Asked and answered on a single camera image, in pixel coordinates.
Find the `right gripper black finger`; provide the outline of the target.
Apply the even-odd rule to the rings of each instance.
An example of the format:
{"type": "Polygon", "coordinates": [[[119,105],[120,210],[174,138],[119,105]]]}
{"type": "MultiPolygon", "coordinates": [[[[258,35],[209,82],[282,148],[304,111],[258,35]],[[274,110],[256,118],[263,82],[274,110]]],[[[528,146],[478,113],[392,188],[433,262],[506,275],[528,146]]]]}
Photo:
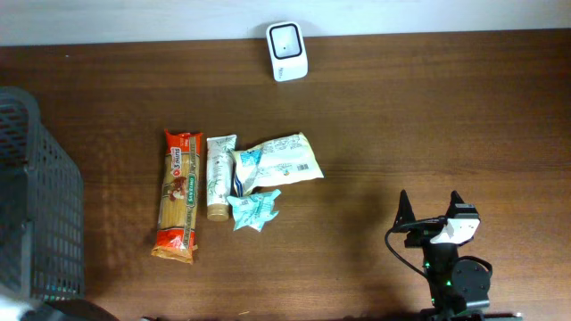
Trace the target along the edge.
{"type": "Polygon", "coordinates": [[[463,213],[464,201],[460,197],[459,193],[454,190],[451,192],[451,200],[449,207],[445,213],[447,218],[455,218],[458,214],[463,213]]]}
{"type": "Polygon", "coordinates": [[[416,222],[409,196],[405,190],[401,190],[393,228],[409,228],[416,222]]]}

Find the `cream snack bag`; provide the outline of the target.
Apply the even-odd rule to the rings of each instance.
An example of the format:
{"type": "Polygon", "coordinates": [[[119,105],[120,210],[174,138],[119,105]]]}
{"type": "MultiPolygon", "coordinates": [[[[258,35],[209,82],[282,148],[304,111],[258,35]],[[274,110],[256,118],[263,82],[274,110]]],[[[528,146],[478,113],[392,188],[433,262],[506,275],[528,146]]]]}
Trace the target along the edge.
{"type": "Polygon", "coordinates": [[[238,196],[257,187],[289,185],[323,178],[310,142],[302,133],[279,137],[245,151],[233,151],[234,188],[238,196]]]}

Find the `teal crinkled snack packet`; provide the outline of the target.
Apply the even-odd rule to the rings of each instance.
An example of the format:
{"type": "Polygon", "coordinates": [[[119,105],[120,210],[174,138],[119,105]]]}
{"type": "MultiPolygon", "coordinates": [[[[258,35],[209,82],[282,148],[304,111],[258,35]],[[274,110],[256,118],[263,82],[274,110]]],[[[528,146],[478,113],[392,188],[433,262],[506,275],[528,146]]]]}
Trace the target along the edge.
{"type": "Polygon", "coordinates": [[[276,198],[281,191],[276,189],[272,192],[253,193],[248,196],[228,196],[228,203],[232,207],[232,215],[235,221],[234,230],[250,227],[260,232],[267,222],[273,220],[278,210],[275,210],[276,198]]]}

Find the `white cosmetic tube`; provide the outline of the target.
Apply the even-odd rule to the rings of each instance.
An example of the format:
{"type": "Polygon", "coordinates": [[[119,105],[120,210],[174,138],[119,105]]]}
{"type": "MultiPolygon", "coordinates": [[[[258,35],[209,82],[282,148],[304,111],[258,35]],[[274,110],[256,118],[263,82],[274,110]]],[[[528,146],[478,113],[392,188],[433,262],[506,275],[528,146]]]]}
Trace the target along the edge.
{"type": "Polygon", "coordinates": [[[211,221],[229,219],[227,198],[231,194],[236,139],[237,135],[207,139],[206,201],[207,219],[211,221]]]}

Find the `orange spaghetti packet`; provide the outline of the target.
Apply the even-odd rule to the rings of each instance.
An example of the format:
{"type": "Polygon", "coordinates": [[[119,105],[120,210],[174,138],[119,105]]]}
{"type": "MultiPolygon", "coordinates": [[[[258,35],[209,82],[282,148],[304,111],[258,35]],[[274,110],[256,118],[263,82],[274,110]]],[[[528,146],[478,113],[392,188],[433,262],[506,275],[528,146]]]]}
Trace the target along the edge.
{"type": "Polygon", "coordinates": [[[152,255],[186,264],[194,262],[195,222],[200,184],[200,133],[165,133],[164,177],[156,242],[152,255]]]}

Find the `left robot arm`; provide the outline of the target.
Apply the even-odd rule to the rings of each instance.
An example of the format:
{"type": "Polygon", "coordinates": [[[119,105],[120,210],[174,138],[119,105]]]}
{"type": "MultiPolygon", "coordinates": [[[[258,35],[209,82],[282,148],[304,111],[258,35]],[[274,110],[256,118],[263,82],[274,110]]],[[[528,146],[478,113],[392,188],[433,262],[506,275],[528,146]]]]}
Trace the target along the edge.
{"type": "Polygon", "coordinates": [[[118,321],[118,318],[87,300],[35,300],[2,285],[1,321],[118,321]]]}

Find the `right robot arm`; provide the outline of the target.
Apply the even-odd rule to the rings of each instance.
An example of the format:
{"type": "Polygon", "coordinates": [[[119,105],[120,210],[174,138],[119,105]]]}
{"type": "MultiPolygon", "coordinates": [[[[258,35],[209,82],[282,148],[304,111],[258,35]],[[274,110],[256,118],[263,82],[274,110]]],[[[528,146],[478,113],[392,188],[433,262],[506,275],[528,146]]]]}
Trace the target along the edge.
{"type": "Polygon", "coordinates": [[[490,306],[492,265],[474,256],[460,256],[459,247],[474,239],[481,223],[476,206],[451,193],[446,213],[436,218],[415,218],[409,197],[401,191],[393,227],[385,234],[404,233],[407,248],[423,252],[418,269],[401,255],[396,258],[426,279],[433,307],[420,312],[422,320],[483,320],[490,306]]]}

